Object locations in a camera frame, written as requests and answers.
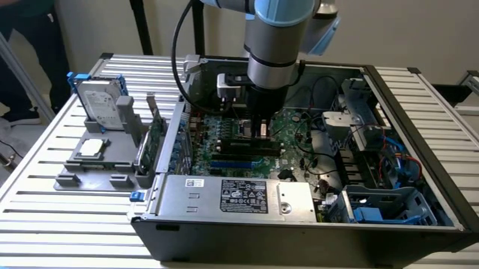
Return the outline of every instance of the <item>aluminum extrusion table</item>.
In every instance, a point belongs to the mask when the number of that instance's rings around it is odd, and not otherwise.
[[[421,75],[406,68],[378,68],[379,73],[459,189],[479,212],[479,152],[467,123],[445,104]],[[100,59],[92,75],[127,78],[135,112],[152,120],[146,94],[156,93],[164,117],[171,117],[179,95],[167,57],[112,55]],[[48,126],[24,161],[0,190],[0,266],[62,268],[255,268],[160,264],[130,225],[130,193],[60,192],[55,176],[63,169],[86,127],[84,110],[76,96]],[[144,211],[139,204],[134,209]],[[435,253],[409,269],[479,268],[479,244],[459,253]]]

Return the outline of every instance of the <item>metal frame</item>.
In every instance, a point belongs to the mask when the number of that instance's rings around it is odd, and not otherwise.
[[[148,22],[144,14],[144,3],[143,0],[130,0],[130,5],[132,7],[138,34],[140,36],[140,43],[144,55],[152,55],[152,46],[148,32]]]

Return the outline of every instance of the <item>motherboard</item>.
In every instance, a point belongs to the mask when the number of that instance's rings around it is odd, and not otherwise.
[[[270,130],[262,126],[269,138],[251,140],[251,121],[240,111],[232,117],[198,115],[191,117],[192,171],[191,175],[285,179],[309,182],[318,187],[321,173],[315,156],[299,150],[313,151],[311,117],[303,110],[283,109],[274,116]]]

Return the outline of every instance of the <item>black cable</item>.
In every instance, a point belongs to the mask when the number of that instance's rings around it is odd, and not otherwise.
[[[362,128],[365,128],[366,126],[379,127],[379,128],[382,129],[383,133],[385,133],[385,128],[383,128],[383,126],[381,126],[378,123],[366,123],[366,124],[363,124],[362,126],[357,127],[357,130],[354,130],[354,131],[351,132],[351,134],[349,135],[349,137],[347,137],[346,140],[345,140],[345,146],[350,143],[350,140],[353,139],[354,133],[357,133],[357,132],[358,132]]]
[[[176,24],[176,28],[175,28],[175,33],[174,33],[174,42],[171,43],[171,68],[172,68],[172,71],[174,71],[174,77],[175,77],[175,82],[176,82],[176,85],[179,87],[179,90],[180,90],[180,93],[183,95],[183,97],[186,98],[187,102],[198,109],[200,110],[202,112],[207,113],[207,114],[211,114],[211,115],[223,115],[224,113],[228,112],[228,110],[231,109],[232,107],[232,103],[228,101],[226,102],[226,106],[224,106],[224,110],[223,111],[214,111],[214,110],[210,110],[210,109],[206,109],[203,108],[200,105],[198,105],[190,95],[187,94],[186,92],[186,89],[183,88],[183,84],[182,84],[182,80],[180,80],[180,76],[179,76],[179,70],[176,68],[176,43],[179,41],[179,34],[180,34],[180,30],[182,30],[182,25],[183,25],[183,22],[187,18],[187,15],[188,15],[188,12],[192,8],[192,5],[194,5],[194,0],[190,0],[188,2],[188,5],[186,7],[186,10],[183,11],[183,14],[182,14],[182,17],[180,17],[180,20]]]
[[[329,76],[329,75],[321,76],[321,77],[317,79],[315,83],[313,84],[313,90],[311,90],[311,96],[310,96],[310,105],[315,103],[315,97],[314,97],[313,93],[315,92],[317,84],[318,84],[318,82],[319,82],[321,80],[323,80],[325,78],[329,78],[329,79],[331,79],[331,80],[335,82],[337,94],[341,95],[342,87],[341,87],[341,85],[339,85],[339,83],[338,83],[338,80],[337,80],[333,76]]]
[[[301,129],[301,127],[303,126],[303,124],[306,123],[306,121],[307,121],[307,120],[305,120],[305,121],[301,123],[301,125],[298,126],[297,131],[295,131],[295,133],[294,133],[294,137],[297,137],[297,134],[298,134],[298,132],[299,132],[299,129]],[[301,145],[299,145],[297,139],[294,140],[294,142],[295,142],[295,144],[297,144],[297,148],[299,148],[299,150],[302,150],[302,152],[309,153],[309,154],[314,154],[314,155],[322,155],[322,156],[330,157],[331,159],[335,160],[335,156],[333,156],[333,155],[330,155],[330,154],[319,153],[319,152],[314,152],[314,151],[307,151],[306,149],[303,149],[303,148],[301,147]]]
[[[0,140],[0,143],[2,143],[2,144],[4,144],[6,146],[10,146],[10,148],[14,150],[15,154],[16,154],[20,158],[23,158],[22,154],[20,154],[20,153],[18,153],[16,149],[12,147],[12,145],[11,145],[11,144],[8,144],[8,143],[3,142],[2,140]]]
[[[298,84],[301,77],[303,76],[305,69],[306,69],[306,60],[301,60],[299,67],[298,67],[298,77],[297,77],[297,80],[294,81],[294,83],[289,84],[290,87]]]
[[[325,173],[314,173],[314,172],[311,172],[311,170],[310,170],[310,165],[311,165],[311,163],[313,163],[313,162],[310,162],[310,163],[307,164],[306,168],[305,168],[305,170],[306,170],[311,175],[326,175],[326,174],[330,174],[330,173],[333,173],[333,172],[338,172],[338,170],[334,169],[334,170],[327,171],[327,172],[325,172]]]
[[[333,173],[333,172],[338,172],[338,170],[334,169],[334,170],[327,171],[327,172],[325,172],[325,173],[314,173],[314,172],[311,172],[310,168],[307,168],[306,171],[309,171],[309,173],[310,173],[311,175],[326,175],[326,174],[330,174],[330,173]]]

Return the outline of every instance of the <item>dark clothing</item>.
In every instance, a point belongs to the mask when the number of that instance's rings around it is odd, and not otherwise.
[[[46,3],[51,1],[23,0],[12,4],[12,6],[26,4],[27,2]],[[70,85],[67,83],[70,67],[55,8],[51,5],[50,9],[43,9],[40,14],[26,16],[27,11],[30,12],[28,14],[32,14],[32,6],[27,5],[23,7],[28,7],[28,9],[12,9],[18,14],[10,13],[7,20],[4,18],[0,19],[0,33],[8,40],[15,29],[34,46],[39,63],[52,84],[50,94],[52,108],[62,108],[70,98]],[[0,8],[0,13],[4,9],[10,8],[11,6]],[[32,108],[32,102],[26,90],[2,57],[0,74],[0,102],[10,107],[11,111]]]
[[[0,8],[0,18],[6,18],[8,14],[15,16],[34,17],[51,10],[55,0],[20,0]]]

